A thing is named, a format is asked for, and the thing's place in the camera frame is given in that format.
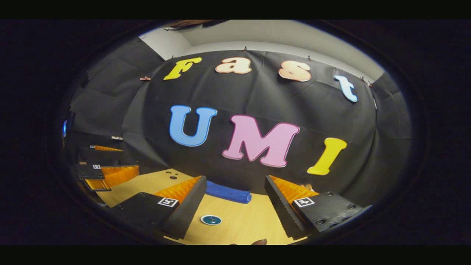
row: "letter u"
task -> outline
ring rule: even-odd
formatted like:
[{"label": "letter u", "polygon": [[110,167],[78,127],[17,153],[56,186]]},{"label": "letter u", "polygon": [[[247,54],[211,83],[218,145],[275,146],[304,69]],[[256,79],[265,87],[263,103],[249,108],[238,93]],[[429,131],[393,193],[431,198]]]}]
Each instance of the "letter u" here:
[{"label": "letter u", "polygon": [[185,117],[191,112],[191,108],[183,105],[175,105],[170,108],[172,118],[170,120],[170,137],[177,143],[189,147],[202,145],[208,137],[211,118],[216,116],[217,110],[213,108],[198,108],[196,113],[199,115],[198,128],[196,134],[188,136],[183,132]]}]

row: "pink letter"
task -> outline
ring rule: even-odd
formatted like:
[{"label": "pink letter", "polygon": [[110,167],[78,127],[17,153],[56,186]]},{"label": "pink letter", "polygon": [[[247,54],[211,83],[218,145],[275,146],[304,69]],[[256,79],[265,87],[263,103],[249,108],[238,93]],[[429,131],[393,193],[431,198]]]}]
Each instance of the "pink letter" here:
[{"label": "pink letter", "polygon": [[234,123],[234,134],[229,149],[223,151],[222,156],[235,160],[242,159],[244,155],[241,153],[241,149],[242,143],[244,143],[245,152],[250,162],[256,160],[268,149],[267,155],[260,159],[260,163],[273,167],[286,166],[286,154],[293,137],[300,131],[298,126],[278,123],[262,138],[255,118],[234,115],[231,121]]}]

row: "teal coaster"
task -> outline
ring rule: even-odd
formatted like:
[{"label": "teal coaster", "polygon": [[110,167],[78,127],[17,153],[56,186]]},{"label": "teal coaster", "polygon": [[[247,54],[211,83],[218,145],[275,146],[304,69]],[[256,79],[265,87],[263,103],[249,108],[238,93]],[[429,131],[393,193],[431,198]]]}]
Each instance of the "teal coaster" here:
[{"label": "teal coaster", "polygon": [[201,222],[207,224],[207,225],[217,225],[222,222],[221,218],[215,216],[215,215],[205,215],[201,217]]}]

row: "blue towel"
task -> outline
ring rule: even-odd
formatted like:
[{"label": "blue towel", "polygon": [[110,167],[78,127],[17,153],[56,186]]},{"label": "blue towel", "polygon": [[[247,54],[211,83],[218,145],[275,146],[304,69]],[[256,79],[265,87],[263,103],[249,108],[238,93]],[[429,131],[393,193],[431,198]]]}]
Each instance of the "blue towel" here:
[{"label": "blue towel", "polygon": [[208,195],[245,204],[249,203],[252,199],[252,195],[249,191],[228,188],[210,181],[206,181],[206,183],[206,194]]}]

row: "wooden table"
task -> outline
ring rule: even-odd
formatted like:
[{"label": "wooden table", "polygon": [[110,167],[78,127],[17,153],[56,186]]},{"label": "wooden table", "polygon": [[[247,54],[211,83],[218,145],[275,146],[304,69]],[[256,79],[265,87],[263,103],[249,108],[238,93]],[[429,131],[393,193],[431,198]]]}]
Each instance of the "wooden table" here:
[{"label": "wooden table", "polygon": [[[113,207],[139,192],[154,194],[191,178],[192,176],[182,172],[167,169],[139,175],[112,187],[112,191],[97,194],[109,207]],[[200,220],[203,215],[216,215],[222,222],[218,225],[206,225]],[[293,240],[286,236],[267,195],[252,194],[252,200],[248,204],[242,204],[205,194],[185,239],[167,239],[186,245],[250,245],[261,239],[267,239],[268,245],[286,245],[305,238]]]}]

